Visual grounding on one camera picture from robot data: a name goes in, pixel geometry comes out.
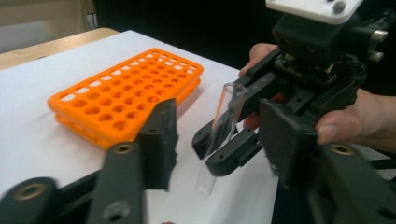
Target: white table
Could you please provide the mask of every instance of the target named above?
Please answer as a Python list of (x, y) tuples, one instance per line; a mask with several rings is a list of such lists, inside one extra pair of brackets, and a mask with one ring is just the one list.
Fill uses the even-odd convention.
[(52, 94), (150, 48), (201, 64), (201, 84), (177, 109), (177, 166), (170, 192), (148, 190), (149, 223), (270, 223), (277, 178), (261, 151), (243, 168), (217, 179), (209, 197), (194, 191), (201, 161), (191, 147), (214, 118), (223, 84), (238, 71), (128, 31), (0, 71), (0, 193), (23, 180), (49, 176), (65, 186), (100, 169), (105, 152), (58, 124), (47, 107)]

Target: wooden table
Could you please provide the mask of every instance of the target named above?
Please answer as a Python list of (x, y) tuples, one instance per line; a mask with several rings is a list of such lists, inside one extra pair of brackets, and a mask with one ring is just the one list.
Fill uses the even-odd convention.
[(78, 35), (71, 35), (47, 43), (34, 45), (32, 47), (2, 53), (0, 54), (0, 70), (89, 44), (118, 33), (119, 32), (112, 29), (99, 28)]

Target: fingernail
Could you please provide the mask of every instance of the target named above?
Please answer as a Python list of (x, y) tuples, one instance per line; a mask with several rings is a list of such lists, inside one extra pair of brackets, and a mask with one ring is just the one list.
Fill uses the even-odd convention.
[(337, 128), (334, 125), (324, 125), (318, 131), (318, 144), (329, 143), (334, 140)]

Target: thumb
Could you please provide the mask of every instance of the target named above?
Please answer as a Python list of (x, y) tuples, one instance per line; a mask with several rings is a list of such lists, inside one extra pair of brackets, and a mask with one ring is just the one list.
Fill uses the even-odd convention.
[(336, 110), (325, 114), (315, 125), (318, 144), (351, 143), (361, 132), (361, 122), (353, 109)]

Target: test tube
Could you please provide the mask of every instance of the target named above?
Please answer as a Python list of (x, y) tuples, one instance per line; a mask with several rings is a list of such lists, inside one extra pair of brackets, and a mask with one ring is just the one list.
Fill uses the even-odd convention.
[(195, 185), (195, 190), (203, 196), (207, 197), (212, 193), (216, 182), (216, 177), (210, 173), (205, 162), (233, 137), (247, 93), (248, 89), (238, 83), (226, 83), (223, 87)]

